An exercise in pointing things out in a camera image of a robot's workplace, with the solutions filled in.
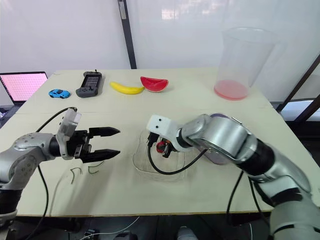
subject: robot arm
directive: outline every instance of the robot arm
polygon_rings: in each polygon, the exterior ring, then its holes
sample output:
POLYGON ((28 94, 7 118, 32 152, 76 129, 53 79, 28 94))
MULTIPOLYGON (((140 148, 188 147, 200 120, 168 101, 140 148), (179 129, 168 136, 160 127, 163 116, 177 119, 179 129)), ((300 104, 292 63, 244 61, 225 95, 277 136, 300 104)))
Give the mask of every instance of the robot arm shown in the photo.
POLYGON ((245 171, 262 199, 274 207, 270 234, 276 240, 320 239, 320 210, 312 202, 306 175, 236 119, 203 114, 179 125, 169 118, 153 115, 147 129, 169 140, 174 151, 187 152, 191 147, 207 149, 245 171))
POLYGON ((75 131, 81 115, 69 108, 56 135, 34 132, 23 135, 0 152, 0 230, 11 224, 17 215, 22 190, 41 162, 73 157, 83 163, 113 158, 120 151, 101 149, 91 152, 89 140, 94 136, 111 136, 120 131, 113 127, 95 127, 75 131))

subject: pink screen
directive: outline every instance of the pink screen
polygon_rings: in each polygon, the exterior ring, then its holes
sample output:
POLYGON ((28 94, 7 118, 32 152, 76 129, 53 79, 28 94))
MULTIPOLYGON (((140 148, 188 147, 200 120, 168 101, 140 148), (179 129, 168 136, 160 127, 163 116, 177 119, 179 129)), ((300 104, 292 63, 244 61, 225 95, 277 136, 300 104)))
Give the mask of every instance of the pink screen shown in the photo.
POLYGON ((45 73, 0 75, 14 101, 27 101, 47 80, 45 73))

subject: red fruit toy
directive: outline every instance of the red fruit toy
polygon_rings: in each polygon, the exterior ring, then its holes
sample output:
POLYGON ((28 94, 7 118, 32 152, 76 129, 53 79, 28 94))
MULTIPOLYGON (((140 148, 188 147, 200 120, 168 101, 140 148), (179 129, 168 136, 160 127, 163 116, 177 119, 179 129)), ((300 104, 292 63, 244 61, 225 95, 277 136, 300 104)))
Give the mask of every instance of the red fruit toy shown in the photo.
POLYGON ((169 81, 167 79, 157 79, 157 78, 150 78, 142 76, 140 77, 142 85, 150 92, 158 93, 164 90, 169 81))

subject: toy car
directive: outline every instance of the toy car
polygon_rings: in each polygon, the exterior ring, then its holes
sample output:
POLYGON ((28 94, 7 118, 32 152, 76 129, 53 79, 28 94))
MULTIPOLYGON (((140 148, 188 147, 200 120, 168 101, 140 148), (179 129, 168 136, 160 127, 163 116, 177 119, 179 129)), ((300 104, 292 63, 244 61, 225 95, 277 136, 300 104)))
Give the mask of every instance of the toy car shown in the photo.
POLYGON ((70 97, 70 92, 61 89, 53 89, 49 92, 49 96, 52 98, 66 99, 70 97))

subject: game controller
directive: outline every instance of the game controller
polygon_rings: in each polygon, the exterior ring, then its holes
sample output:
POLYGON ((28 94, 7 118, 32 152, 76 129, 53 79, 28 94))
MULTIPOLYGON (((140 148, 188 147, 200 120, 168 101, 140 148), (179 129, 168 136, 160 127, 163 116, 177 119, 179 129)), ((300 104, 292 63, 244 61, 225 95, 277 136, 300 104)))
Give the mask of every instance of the game controller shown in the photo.
POLYGON ((102 78, 101 72, 86 71, 83 73, 84 80, 80 88, 75 93, 80 98, 94 97, 98 94, 99 83, 102 78))

